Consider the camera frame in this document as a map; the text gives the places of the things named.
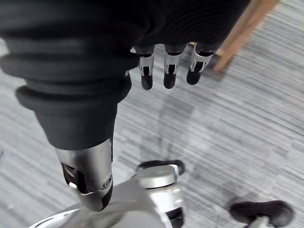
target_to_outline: robotic arm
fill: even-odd
[[[249,0],[10,0],[0,2],[0,66],[24,78],[19,102],[35,112],[56,148],[67,184],[93,211],[112,195],[117,104],[139,65],[152,87],[154,45],[166,45],[164,85],[172,88],[186,44],[195,84]],[[137,54],[130,53],[134,47]]]

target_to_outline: black fingertip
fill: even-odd
[[[199,82],[200,79],[200,72],[197,71],[191,71],[189,69],[188,73],[187,73],[187,82],[190,85],[195,85]]]
[[[175,85],[176,74],[166,74],[164,75],[163,85],[167,89],[172,89]]]
[[[152,75],[142,76],[142,86],[145,90],[151,89],[152,85],[153,85]]]

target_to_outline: black rubber foot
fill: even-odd
[[[142,86],[145,90],[151,89],[152,85],[153,85],[152,75],[142,76]]]
[[[234,220],[246,224],[258,216],[267,216],[274,227],[285,227],[292,221],[294,210],[288,203],[279,200],[262,203],[241,202],[231,206],[230,214]]]
[[[198,71],[191,71],[190,69],[188,70],[187,73],[187,82],[190,85],[195,85],[199,82],[200,79],[200,72]]]
[[[163,78],[163,85],[167,89],[172,89],[175,85],[175,79],[176,79],[176,74],[166,74],[164,75]]]

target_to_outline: gray carpet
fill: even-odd
[[[153,89],[141,88],[135,69],[119,104],[115,183],[141,161],[182,159],[186,228],[242,227],[226,208],[244,199],[286,200],[297,212],[289,227],[303,227],[303,15],[302,0],[283,0],[224,74],[206,69],[195,86],[186,83],[187,47],[176,86],[164,88],[158,46]],[[23,81],[0,74],[0,227],[24,228],[76,198],[34,114],[14,97]]]

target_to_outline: silver metal bracket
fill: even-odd
[[[208,65],[209,61],[211,60],[212,55],[210,56],[200,56],[197,52],[196,52],[196,46],[197,44],[195,43],[194,48],[193,48],[193,52],[191,55],[191,63],[190,63],[190,71],[194,72],[195,66],[198,62],[203,63],[202,67],[199,70],[199,73],[203,72],[204,68]]]
[[[102,199],[113,185],[111,140],[88,149],[56,152],[69,187],[87,208],[102,210],[106,206]]]
[[[182,54],[179,54],[179,55],[176,55],[176,56],[172,56],[172,55],[169,55],[167,52],[165,52],[164,68],[165,68],[165,73],[166,74],[169,73],[169,65],[174,65],[173,74],[177,73],[178,64],[179,64],[181,55]]]
[[[144,76],[144,67],[149,68],[149,75],[151,76],[153,73],[153,65],[154,65],[154,53],[149,56],[149,57],[140,57],[140,62],[139,62],[139,70],[141,72],[141,75]]]

